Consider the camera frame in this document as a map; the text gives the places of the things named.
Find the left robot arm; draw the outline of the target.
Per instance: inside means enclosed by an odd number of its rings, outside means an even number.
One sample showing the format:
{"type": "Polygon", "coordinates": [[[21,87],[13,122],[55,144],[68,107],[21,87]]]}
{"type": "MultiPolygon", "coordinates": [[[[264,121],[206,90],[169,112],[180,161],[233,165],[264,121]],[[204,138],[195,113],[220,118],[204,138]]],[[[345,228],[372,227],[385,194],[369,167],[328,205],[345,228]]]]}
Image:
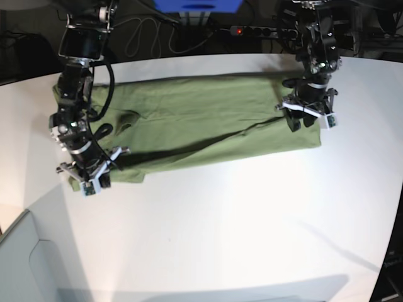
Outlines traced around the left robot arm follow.
{"type": "Polygon", "coordinates": [[[324,129],[335,127],[333,105],[338,91],[328,85],[341,58],[329,5],[326,1],[280,1],[276,26],[281,47],[304,67],[299,77],[283,80],[283,87],[291,92],[277,109],[284,112],[292,132],[316,121],[324,129]]]}

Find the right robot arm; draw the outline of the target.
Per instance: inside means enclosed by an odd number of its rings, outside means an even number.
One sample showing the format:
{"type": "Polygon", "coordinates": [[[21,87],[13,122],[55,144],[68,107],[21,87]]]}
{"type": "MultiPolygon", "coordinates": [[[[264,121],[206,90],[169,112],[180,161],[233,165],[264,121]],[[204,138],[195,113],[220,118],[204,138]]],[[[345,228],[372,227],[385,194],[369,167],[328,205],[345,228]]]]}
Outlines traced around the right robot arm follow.
{"type": "Polygon", "coordinates": [[[283,91],[281,77],[265,74],[96,86],[86,65],[69,60],[49,127],[72,160],[57,172],[89,196],[150,173],[318,146],[317,130],[292,132],[275,110],[283,91]]]}

